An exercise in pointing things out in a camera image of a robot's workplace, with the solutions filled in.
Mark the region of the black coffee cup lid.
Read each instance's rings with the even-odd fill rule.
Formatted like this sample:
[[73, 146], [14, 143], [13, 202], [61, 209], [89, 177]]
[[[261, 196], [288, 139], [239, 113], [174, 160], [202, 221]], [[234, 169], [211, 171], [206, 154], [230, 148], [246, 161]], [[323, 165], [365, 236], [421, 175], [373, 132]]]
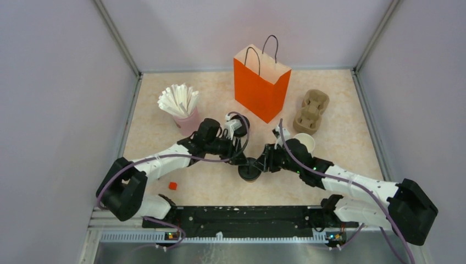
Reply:
[[255, 176], [260, 176], [261, 171], [258, 169], [254, 168], [251, 165], [251, 161], [249, 160], [251, 157], [248, 157], [248, 164], [245, 166], [238, 166], [238, 174], [239, 176], [245, 176], [245, 177], [255, 177]]

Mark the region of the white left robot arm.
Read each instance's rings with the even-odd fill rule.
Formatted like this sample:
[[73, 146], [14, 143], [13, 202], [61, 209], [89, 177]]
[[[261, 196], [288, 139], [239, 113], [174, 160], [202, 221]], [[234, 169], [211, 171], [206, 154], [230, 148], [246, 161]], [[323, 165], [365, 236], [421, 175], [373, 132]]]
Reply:
[[132, 217], [151, 217], [162, 227], [172, 226], [176, 221], [174, 203], [164, 195], [147, 194], [146, 187], [177, 169], [209, 162], [206, 155], [218, 156], [217, 163], [245, 165], [246, 144], [241, 138], [249, 136], [250, 122], [233, 112], [225, 119], [220, 125], [215, 119], [205, 118], [191, 135], [148, 157], [116, 159], [96, 191], [97, 206], [122, 222]]

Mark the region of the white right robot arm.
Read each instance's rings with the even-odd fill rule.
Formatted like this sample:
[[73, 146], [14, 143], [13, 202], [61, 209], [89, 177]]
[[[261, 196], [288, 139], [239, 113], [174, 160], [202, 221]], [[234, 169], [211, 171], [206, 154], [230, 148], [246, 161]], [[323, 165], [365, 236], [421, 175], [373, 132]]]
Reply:
[[352, 173], [312, 156], [297, 139], [287, 140], [285, 146], [267, 144], [253, 165], [261, 172], [295, 172], [305, 184], [332, 191], [321, 203], [327, 207], [322, 219], [330, 227], [359, 222], [398, 229], [406, 242], [422, 246], [439, 212], [417, 182], [396, 183]]

